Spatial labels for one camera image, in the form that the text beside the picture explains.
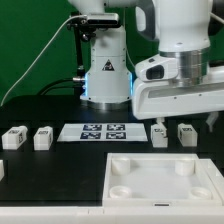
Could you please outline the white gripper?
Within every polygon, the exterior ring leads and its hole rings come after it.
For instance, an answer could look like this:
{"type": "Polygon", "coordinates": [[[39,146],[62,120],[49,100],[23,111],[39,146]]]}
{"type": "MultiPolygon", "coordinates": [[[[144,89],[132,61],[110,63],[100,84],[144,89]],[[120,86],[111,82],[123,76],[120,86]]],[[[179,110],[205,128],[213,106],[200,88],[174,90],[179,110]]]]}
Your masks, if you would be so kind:
{"type": "Polygon", "coordinates": [[[224,71],[211,71],[203,83],[187,88],[173,87],[167,81],[134,83],[133,115],[139,119],[181,116],[211,112],[206,120],[209,131],[224,110],[224,71]]]}

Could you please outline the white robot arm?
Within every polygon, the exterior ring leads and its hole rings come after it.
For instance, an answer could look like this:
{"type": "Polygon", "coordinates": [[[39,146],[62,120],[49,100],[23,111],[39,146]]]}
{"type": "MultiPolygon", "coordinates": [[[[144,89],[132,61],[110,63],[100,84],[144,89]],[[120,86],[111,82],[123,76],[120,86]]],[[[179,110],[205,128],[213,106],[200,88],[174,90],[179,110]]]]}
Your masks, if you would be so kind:
{"type": "Polygon", "coordinates": [[[209,66],[224,0],[68,0],[81,14],[91,65],[82,101],[131,98],[138,120],[224,110],[224,68],[209,66]]]}

